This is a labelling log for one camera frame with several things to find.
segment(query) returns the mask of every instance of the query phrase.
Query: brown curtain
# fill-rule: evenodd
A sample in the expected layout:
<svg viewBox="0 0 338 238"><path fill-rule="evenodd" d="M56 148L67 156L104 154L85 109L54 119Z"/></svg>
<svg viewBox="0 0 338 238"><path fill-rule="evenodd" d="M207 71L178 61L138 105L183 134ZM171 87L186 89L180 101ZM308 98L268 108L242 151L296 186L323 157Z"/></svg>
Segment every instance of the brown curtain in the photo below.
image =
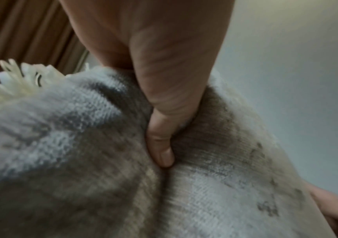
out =
<svg viewBox="0 0 338 238"><path fill-rule="evenodd" d="M68 74L84 52L58 0L0 0L0 60L51 64Z"/></svg>

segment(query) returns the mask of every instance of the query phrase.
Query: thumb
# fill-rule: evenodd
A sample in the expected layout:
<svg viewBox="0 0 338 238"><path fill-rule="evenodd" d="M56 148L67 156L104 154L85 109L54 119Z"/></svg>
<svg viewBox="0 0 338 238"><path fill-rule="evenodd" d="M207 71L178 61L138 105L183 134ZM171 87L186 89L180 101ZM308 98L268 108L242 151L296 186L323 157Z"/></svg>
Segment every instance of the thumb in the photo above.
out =
<svg viewBox="0 0 338 238"><path fill-rule="evenodd" d="M170 138L175 133L182 120L173 118L153 109L146 133L149 153L161 167L170 167L174 163L174 154L170 146Z"/></svg>

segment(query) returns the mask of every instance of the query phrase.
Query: gray wall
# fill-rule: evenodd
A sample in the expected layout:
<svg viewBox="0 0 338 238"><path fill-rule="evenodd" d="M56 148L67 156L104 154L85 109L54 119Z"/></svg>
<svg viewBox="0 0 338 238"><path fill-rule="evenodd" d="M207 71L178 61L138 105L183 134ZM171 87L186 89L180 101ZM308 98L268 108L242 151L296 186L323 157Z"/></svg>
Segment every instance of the gray wall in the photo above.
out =
<svg viewBox="0 0 338 238"><path fill-rule="evenodd" d="M301 176L338 193L338 0L237 0L216 69Z"/></svg>

